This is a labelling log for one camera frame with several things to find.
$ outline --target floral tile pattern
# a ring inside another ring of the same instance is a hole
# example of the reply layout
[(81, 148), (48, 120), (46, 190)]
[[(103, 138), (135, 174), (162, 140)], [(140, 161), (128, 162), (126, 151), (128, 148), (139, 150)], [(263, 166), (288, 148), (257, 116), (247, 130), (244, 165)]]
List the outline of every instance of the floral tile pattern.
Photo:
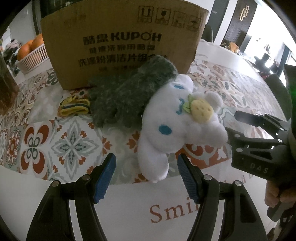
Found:
[[(281, 108), (265, 82), (207, 61), (196, 55), (188, 75), (195, 89), (215, 91), (224, 106), (218, 112), (224, 126), (248, 137), (268, 134), (260, 128), (237, 122), (234, 113), (269, 113), (285, 119)], [(64, 91), (53, 69), (24, 81), (15, 104), (0, 116), (0, 165), (37, 178), (62, 183), (90, 174), (108, 153), (114, 153), (117, 167), (111, 184), (148, 181), (140, 172), (137, 145), (141, 128), (105, 125), (96, 128), (90, 115), (59, 115), (59, 103), (71, 95), (87, 98), (86, 88)], [(231, 158), (229, 145), (221, 148), (186, 144), (169, 154), (169, 177), (179, 175), (176, 158), (185, 153), (193, 165), (206, 168)]]

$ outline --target metal pin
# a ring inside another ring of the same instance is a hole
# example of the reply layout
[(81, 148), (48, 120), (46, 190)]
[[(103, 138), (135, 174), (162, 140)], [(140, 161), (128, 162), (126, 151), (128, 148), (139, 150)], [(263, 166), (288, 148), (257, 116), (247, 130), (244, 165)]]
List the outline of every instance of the metal pin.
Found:
[(204, 179), (207, 180), (207, 181), (210, 181), (212, 180), (212, 177), (208, 174), (204, 175)]
[(58, 185), (59, 185), (59, 181), (53, 181), (53, 182), (52, 182), (52, 186), (53, 186), (53, 187), (56, 187), (56, 186), (58, 186)]
[(82, 176), (83, 181), (87, 181), (89, 178), (90, 178), (90, 176), (88, 174), (85, 174)]
[(234, 181), (234, 184), (237, 185), (238, 187), (242, 186), (242, 182), (238, 180)]

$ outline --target door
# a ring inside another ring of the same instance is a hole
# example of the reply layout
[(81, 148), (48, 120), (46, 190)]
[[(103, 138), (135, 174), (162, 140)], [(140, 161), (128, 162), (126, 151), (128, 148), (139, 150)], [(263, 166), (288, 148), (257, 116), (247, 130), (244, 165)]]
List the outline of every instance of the door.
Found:
[(214, 40), (221, 26), (228, 3), (229, 0), (215, 0), (214, 2), (210, 18), (207, 22), (213, 29)]
[(257, 3), (254, 0), (238, 0), (228, 30), (222, 43), (241, 46), (253, 20)]

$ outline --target gray plush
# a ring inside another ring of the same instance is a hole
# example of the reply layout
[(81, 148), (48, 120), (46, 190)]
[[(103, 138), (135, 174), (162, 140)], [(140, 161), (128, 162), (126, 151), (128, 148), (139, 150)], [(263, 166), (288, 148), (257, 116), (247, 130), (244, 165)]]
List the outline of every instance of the gray plush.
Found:
[(97, 76), (90, 80), (90, 109), (97, 127), (119, 122), (126, 127), (141, 122), (150, 98), (174, 81), (178, 71), (166, 58), (156, 55), (126, 74)]

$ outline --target finger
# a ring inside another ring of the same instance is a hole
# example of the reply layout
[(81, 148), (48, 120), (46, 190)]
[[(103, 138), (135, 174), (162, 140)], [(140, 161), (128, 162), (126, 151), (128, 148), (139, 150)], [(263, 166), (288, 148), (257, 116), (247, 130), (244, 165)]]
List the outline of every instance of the finger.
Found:
[(274, 195), (272, 195), (271, 193), (269, 192), (266, 192), (265, 194), (265, 204), (269, 207), (275, 207), (278, 202), (279, 202), (279, 198), (278, 197), (275, 197)]
[(271, 181), (266, 183), (266, 192), (271, 193), (274, 197), (279, 195), (279, 188)]
[(281, 194), (280, 197), (281, 202), (294, 202), (296, 201), (296, 189), (295, 188), (290, 188)]

